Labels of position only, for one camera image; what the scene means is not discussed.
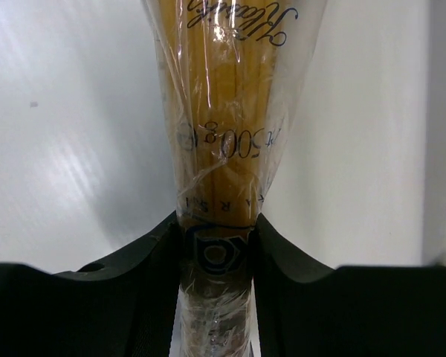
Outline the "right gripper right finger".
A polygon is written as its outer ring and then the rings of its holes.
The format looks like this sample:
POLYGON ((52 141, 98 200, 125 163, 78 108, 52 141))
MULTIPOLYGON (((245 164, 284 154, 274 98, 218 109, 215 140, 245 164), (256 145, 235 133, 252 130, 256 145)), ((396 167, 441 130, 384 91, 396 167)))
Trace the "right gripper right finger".
POLYGON ((446 267, 330 268, 265 217, 251 250, 263 356, 446 356, 446 267))

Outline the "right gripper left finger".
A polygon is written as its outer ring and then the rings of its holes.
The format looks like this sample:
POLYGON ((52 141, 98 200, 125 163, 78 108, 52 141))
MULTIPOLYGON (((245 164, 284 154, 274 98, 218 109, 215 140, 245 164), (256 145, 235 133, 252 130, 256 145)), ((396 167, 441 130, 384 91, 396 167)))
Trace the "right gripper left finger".
POLYGON ((77 271, 0 263, 0 356, 168 356, 179 242, 171 214, 77 271))

